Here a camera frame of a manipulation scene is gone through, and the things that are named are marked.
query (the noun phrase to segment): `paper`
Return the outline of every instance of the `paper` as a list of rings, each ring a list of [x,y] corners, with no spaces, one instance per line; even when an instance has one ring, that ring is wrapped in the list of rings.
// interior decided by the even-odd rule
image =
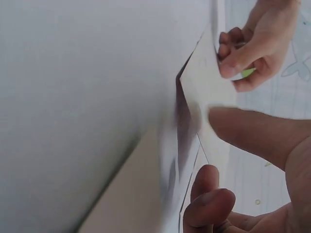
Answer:
[[[230,81],[220,76],[210,24],[180,81],[207,160],[218,168],[221,175],[220,184],[223,185],[229,144],[220,140],[214,133],[207,119],[207,110],[212,105],[235,106],[236,91]]]
[[[206,164],[208,164],[207,159],[205,157],[205,154],[203,152],[202,147],[200,147],[198,154],[197,154],[197,157],[196,157],[196,160],[195,160],[195,163],[194,163],[193,171],[192,171],[192,174],[190,177],[188,189],[187,189],[185,199],[184,199],[184,204],[183,204],[181,212],[180,212],[179,233],[183,232],[183,216],[184,216],[186,208],[190,204],[191,190],[192,190],[192,186],[193,186],[195,177],[198,174],[201,167],[203,167]]]

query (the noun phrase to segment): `finger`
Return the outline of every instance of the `finger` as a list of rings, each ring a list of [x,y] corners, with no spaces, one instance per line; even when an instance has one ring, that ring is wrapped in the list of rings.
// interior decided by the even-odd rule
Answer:
[[[227,219],[234,203],[235,196],[227,189],[204,193],[186,208],[184,223],[193,228],[221,224]]]
[[[225,44],[220,44],[218,49],[218,57],[222,61],[224,58],[226,58],[230,54],[230,48],[229,46]]]
[[[191,190],[191,201],[204,193],[217,189],[219,185],[219,172],[215,166],[204,165],[199,170]]]
[[[237,108],[215,107],[209,122],[224,141],[258,155],[284,170],[289,153],[310,135],[310,122]]]
[[[256,87],[258,87],[265,81],[269,80],[271,77],[272,75],[261,74],[259,70],[256,69],[248,77],[239,80],[234,80],[232,82],[237,92],[247,92],[254,90]]]
[[[219,36],[219,44],[229,44],[230,42],[230,36],[229,34],[227,33],[220,33],[220,36]]]
[[[252,39],[240,49],[231,52],[220,65],[220,74],[224,78],[231,78],[241,73],[253,62],[270,53],[272,42]]]
[[[228,217],[228,220],[233,226],[249,232],[258,224],[259,221],[261,221],[267,215],[269,214],[254,217],[231,212]]]
[[[246,233],[245,230],[233,226],[228,220],[213,227],[213,233]]]
[[[240,28],[235,27],[228,32],[230,42],[232,44],[238,44],[240,42],[244,42],[244,35]]]

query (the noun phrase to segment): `printed drawing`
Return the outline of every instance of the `printed drawing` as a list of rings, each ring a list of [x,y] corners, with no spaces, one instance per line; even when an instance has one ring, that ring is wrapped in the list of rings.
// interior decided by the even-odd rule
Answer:
[[[311,41],[309,37],[306,36],[306,32],[310,28],[310,24],[311,23],[306,20],[302,13],[300,13],[298,16],[296,32],[292,40],[292,46],[296,62],[290,64],[287,68],[285,68],[285,70],[281,74],[282,77],[287,77],[298,72],[298,76],[302,80],[310,80],[311,72],[309,67],[305,63],[308,59],[311,58]]]

